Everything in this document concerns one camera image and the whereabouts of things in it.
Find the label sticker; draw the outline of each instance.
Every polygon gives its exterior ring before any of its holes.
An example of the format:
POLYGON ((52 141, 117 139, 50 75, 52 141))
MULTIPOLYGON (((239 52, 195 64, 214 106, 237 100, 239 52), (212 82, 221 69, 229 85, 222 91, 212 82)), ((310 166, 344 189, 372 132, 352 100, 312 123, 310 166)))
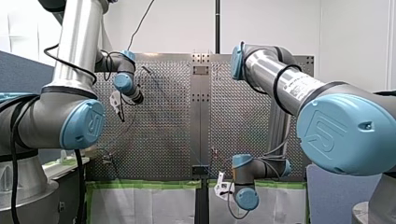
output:
POLYGON ((291 79, 285 84, 283 90, 297 100, 302 101, 311 91, 324 86, 324 84, 319 80, 305 75, 291 79))

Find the blue joint cap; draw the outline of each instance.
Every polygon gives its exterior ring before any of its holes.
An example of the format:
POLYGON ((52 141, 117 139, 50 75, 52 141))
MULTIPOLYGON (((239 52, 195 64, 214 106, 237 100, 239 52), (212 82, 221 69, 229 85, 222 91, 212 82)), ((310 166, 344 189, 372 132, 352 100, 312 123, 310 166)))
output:
POLYGON ((281 175, 281 177, 283 176, 288 176, 291 173, 291 165, 289 160, 286 160, 285 162, 285 170, 283 171, 283 174, 281 175))
POLYGON ((117 91, 128 93, 134 86, 134 82, 126 73, 118 73, 113 81, 114 87, 117 91))
POLYGON ((297 119, 306 156, 339 175, 378 175, 396 165, 396 121, 382 106, 350 94, 308 103, 297 119))
POLYGON ((22 95, 28 95, 32 94, 29 92, 0 92, 0 103, 3 103, 4 101, 10 100, 12 98, 22 96, 22 95))
POLYGON ((250 154, 239 154, 233 156, 233 168, 241 167, 250 161, 253 160, 253 157, 250 154))
POLYGON ((131 59, 132 61, 134 61, 134 59, 136 58, 136 56, 134 55, 134 53, 132 53, 131 51, 129 51, 129 50, 122 50, 121 52, 120 52, 121 54, 123 54, 123 55, 125 55, 126 57, 128 57, 129 59, 131 59))
POLYGON ((105 124, 105 108, 97 100, 76 106, 64 121, 60 145, 63 149, 83 149, 95 144, 105 124))
POLYGON ((246 211, 251 211, 257 208, 260 199, 256 190, 251 188, 243 188, 236 193, 235 201, 240 208, 246 211))
POLYGON ((242 48, 241 45, 233 48, 233 55, 231 57, 231 75, 235 80, 243 80, 242 76, 242 48))

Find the metal rod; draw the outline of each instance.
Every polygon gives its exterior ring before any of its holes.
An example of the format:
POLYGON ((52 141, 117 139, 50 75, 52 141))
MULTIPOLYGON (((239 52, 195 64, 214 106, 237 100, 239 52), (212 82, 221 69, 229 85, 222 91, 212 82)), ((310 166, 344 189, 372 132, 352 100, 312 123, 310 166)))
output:
POLYGON ((216 53, 220 54, 220 0, 216 0, 216 53))

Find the perforated metal panel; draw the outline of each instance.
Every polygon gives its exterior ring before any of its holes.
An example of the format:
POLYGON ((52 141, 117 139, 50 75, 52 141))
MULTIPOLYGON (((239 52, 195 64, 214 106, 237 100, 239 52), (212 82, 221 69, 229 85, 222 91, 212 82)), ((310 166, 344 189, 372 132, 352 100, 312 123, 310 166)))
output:
MULTIPOLYGON (((98 147, 114 154, 120 178, 191 178, 190 58, 190 55, 138 54, 135 74, 145 99, 142 105, 124 106, 125 123, 121 123, 108 101, 115 90, 112 79, 98 78, 96 92, 106 106, 106 124, 98 147)), ((114 178, 114 167, 102 160, 106 152, 97 152, 88 167, 88 178, 114 178)))
MULTIPOLYGON (((230 78, 230 58, 230 55, 210 55, 210 82, 198 80, 199 83, 192 85, 190 54, 137 54, 135 75, 145 100, 142 105, 124 107, 125 123, 121 123, 108 101, 114 91, 111 80, 104 81, 99 76, 95 88, 99 100, 106 106, 106 125, 97 147, 106 151, 100 149, 90 153, 92 162, 87 178, 108 180, 116 177, 111 163, 103 160, 108 152, 114 154, 120 178, 149 180, 191 179, 191 165, 197 164, 198 157, 204 160, 202 155, 212 152, 216 152, 216 156, 209 157, 214 175, 224 159, 234 154, 260 156, 266 149, 271 102, 245 82, 230 78), (196 107, 197 102, 191 103, 191 98, 196 98, 196 89, 192 92, 191 88, 200 85, 201 91, 210 89, 205 91, 210 95, 210 102, 196 107), (208 107, 210 113, 196 116, 194 108, 201 107, 204 111, 202 106, 208 107), (200 124, 197 119, 207 120, 201 116, 210 116, 210 124, 200 124), (208 132, 193 132, 207 126, 208 132), (198 140, 204 139, 202 134, 209 135, 208 144, 198 140)), ((297 60, 304 71, 312 75, 313 57, 298 56, 297 60)), ((290 180, 302 180, 308 160, 295 137, 295 119, 292 119, 290 131, 290 180)))
MULTIPOLYGON (((313 76, 313 57, 297 56, 304 72, 313 76)), ((212 61, 212 104, 210 124, 210 161, 212 174, 228 171, 235 154, 261 156, 266 151, 271 99, 253 91, 246 82, 230 78, 230 56, 216 56, 212 61)), ((309 160, 295 134, 296 118, 291 119, 287 157, 292 165, 289 181, 304 179, 309 160)))

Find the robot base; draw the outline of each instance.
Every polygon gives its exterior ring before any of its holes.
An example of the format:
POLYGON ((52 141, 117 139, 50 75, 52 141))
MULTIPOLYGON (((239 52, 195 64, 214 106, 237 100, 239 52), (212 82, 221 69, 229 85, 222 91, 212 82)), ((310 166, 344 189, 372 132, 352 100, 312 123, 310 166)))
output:
MULTIPOLYGON (((0 223, 12 224, 12 162, 0 162, 0 223)), ((59 222, 59 185, 47 181, 37 156, 18 161, 17 213, 21 224, 59 222)))
MULTIPOLYGON (((21 224, 56 224, 59 222, 59 190, 58 183, 50 181, 47 190, 24 200, 17 205, 18 218, 21 224)), ((10 207, 0 208, 0 220, 4 224, 12 224, 10 207)))

